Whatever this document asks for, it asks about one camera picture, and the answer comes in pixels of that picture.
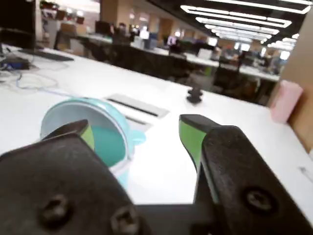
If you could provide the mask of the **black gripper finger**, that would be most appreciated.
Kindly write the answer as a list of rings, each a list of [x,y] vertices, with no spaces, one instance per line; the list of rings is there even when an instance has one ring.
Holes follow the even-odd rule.
[[[239,127],[183,114],[179,137],[199,185],[208,183],[225,234],[312,234],[309,221]]]
[[[3,235],[144,235],[146,222],[83,140],[87,120],[0,158]]]

